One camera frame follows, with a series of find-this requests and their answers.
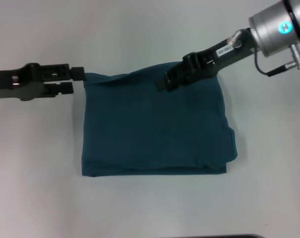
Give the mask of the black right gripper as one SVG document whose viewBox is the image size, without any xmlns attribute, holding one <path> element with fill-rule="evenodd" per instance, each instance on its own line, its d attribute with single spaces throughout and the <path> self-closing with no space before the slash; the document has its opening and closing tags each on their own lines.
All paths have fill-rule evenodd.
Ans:
<svg viewBox="0 0 300 238">
<path fill-rule="evenodd" d="M 253 54 L 255 41 L 250 28 L 238 30 L 231 37 L 197 53 L 190 53 L 156 80 L 156 90 L 174 91 L 196 80 L 213 77 L 218 72 Z"/>
</svg>

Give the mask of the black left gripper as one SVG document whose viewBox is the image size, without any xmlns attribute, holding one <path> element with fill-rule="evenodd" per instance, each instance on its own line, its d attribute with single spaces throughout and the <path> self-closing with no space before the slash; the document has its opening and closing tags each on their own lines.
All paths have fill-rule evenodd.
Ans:
<svg viewBox="0 0 300 238">
<path fill-rule="evenodd" d="M 28 63 L 14 70 L 0 70 L 0 99 L 18 98 L 30 101 L 44 92 L 44 98 L 73 94 L 71 82 L 45 84 L 55 81 L 84 81 L 84 67 L 70 67 L 69 64 L 39 65 Z"/>
</svg>

